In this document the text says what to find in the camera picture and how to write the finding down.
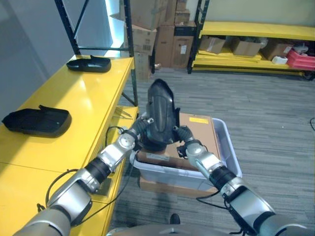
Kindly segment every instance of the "red plastic crate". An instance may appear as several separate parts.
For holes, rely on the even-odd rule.
[[[315,57],[299,55],[291,50],[287,57],[287,64],[294,69],[315,70]]]

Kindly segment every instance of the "gray carpet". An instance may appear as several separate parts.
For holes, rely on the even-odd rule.
[[[150,82],[138,82],[140,112],[154,78],[172,88],[177,107],[185,113],[224,120],[237,154],[243,178],[275,211],[314,228],[314,143],[309,124],[315,117],[315,81],[294,76],[240,73],[157,71]],[[131,95],[130,82],[125,92]],[[121,104],[128,104],[122,98]],[[126,166],[124,181],[130,170]],[[116,202],[111,229],[142,224],[168,223],[178,213],[182,223],[206,225],[224,232],[239,227],[226,210],[174,194],[143,191],[139,171]],[[210,202],[222,205],[215,196]]]

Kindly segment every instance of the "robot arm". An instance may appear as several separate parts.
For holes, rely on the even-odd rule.
[[[278,215],[273,208],[243,179],[236,177],[213,153],[196,139],[186,126],[175,127],[185,142],[189,162],[196,167],[219,191],[228,205],[228,211],[248,235],[312,236],[314,232]]]
[[[131,129],[108,145],[86,167],[79,169],[49,199],[47,208],[31,219],[16,236],[67,236],[71,226],[79,224],[92,206],[88,193],[95,193],[100,184],[114,172],[135,148],[138,138],[153,119],[138,119]]]

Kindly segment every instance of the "clear plastic bin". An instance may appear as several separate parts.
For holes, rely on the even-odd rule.
[[[242,171],[237,161],[234,148],[226,124],[221,119],[213,118],[215,131],[218,135],[221,160],[236,176],[242,177]],[[208,190],[213,185],[201,172],[182,170],[172,167],[142,163],[135,159],[135,152],[130,155],[130,162],[139,169],[141,176],[148,181],[172,184],[186,188]]]

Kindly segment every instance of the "yellow table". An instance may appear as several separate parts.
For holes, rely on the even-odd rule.
[[[74,72],[63,66],[19,109],[48,107],[66,109],[72,116],[70,128],[58,138],[30,137],[0,126],[0,235],[12,235],[44,204],[48,186],[67,169],[81,168],[104,146],[110,125],[129,128],[137,107],[121,107],[132,119],[112,118],[124,85],[133,69],[133,58],[112,59],[107,73]],[[109,136],[109,143],[117,136]],[[93,195],[92,214],[117,195],[123,166],[109,176],[107,196]],[[51,193],[67,177],[56,183]],[[108,230],[114,204],[79,227],[71,235],[102,235]]]

